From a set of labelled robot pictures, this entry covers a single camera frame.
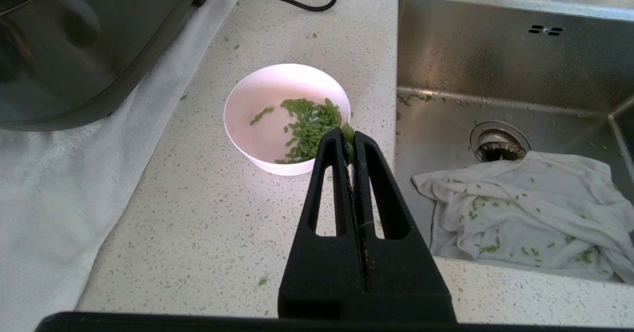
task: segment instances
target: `sink basin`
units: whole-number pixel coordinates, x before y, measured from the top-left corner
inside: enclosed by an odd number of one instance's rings
[[[631,22],[400,0],[395,176],[425,241],[434,204],[413,174],[522,150],[607,163],[634,200],[632,38]]]

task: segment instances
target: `white countertop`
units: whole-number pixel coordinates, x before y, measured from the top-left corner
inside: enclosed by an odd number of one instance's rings
[[[634,0],[463,1],[634,20]],[[102,246],[77,309],[275,317],[310,176],[274,176],[249,163],[224,133],[224,100],[263,66],[314,66],[339,81],[352,125],[391,161],[397,23],[398,0],[339,0],[324,13],[240,0]],[[634,327],[634,287],[435,261],[460,322]]]

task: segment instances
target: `white cloth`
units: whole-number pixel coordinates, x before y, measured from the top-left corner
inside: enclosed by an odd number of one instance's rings
[[[634,208],[607,164],[531,151],[412,181],[437,201],[434,255],[634,284]]]
[[[0,330],[73,310],[211,39],[237,0],[208,0],[113,115],[0,131]]]

